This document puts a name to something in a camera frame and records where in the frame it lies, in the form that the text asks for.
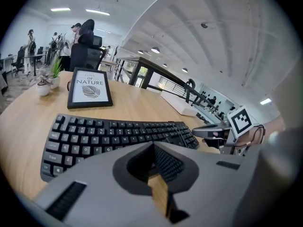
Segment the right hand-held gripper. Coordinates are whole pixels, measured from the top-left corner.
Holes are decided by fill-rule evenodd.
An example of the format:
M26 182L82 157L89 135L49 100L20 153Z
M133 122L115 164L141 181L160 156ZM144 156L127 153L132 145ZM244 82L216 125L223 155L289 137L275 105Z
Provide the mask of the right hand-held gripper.
M223 115L219 125L209 124L197 127L192 130L192 134L204 138L202 142L206 143L208 147L219 148L222 154L233 154L235 144L240 136L252 129L253 126L247 108L241 105ZM223 138L225 144L220 147L221 140L206 139L213 137Z

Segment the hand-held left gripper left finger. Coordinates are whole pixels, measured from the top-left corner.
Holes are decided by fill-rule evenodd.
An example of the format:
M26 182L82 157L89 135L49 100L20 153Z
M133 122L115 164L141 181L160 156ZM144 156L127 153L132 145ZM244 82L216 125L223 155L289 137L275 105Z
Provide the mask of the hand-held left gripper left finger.
M95 155L55 177L35 203L69 227L169 227L147 184L154 147L140 143Z

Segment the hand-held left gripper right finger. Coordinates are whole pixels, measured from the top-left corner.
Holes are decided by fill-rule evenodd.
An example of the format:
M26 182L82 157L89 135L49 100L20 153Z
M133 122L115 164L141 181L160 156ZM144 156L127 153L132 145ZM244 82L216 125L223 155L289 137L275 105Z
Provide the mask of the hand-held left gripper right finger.
M177 167L167 183L170 215L153 218L155 227L248 227L258 218L253 190L258 148L247 156L200 152L164 142L155 151Z

